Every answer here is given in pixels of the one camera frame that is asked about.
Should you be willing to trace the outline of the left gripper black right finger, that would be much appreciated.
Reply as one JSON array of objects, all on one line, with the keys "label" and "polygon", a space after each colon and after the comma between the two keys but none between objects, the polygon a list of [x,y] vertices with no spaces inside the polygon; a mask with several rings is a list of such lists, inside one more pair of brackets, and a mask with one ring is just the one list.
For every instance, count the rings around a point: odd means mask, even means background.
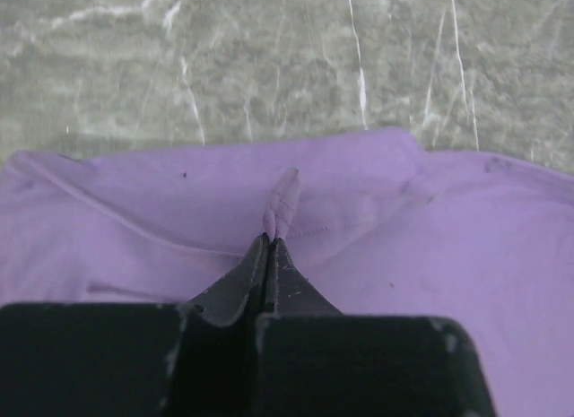
[{"label": "left gripper black right finger", "polygon": [[351,316],[271,246],[255,330],[258,416],[493,416],[469,334],[444,317]]}]

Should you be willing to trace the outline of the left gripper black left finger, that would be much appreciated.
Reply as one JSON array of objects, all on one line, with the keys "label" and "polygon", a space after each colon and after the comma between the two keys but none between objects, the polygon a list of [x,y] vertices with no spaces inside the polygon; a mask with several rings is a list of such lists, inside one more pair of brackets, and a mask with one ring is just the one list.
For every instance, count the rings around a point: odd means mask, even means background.
[{"label": "left gripper black left finger", "polygon": [[195,298],[1,310],[4,416],[247,416],[267,236]]}]

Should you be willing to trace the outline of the purple t-shirt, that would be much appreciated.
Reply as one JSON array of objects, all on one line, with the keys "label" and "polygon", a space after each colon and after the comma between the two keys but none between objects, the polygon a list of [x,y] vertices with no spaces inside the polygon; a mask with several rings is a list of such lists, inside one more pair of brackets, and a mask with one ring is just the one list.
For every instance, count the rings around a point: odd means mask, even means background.
[{"label": "purple t-shirt", "polygon": [[459,321],[500,415],[572,415],[572,176],[426,152],[397,128],[17,152],[1,173],[1,301],[187,300],[262,232],[345,312]]}]

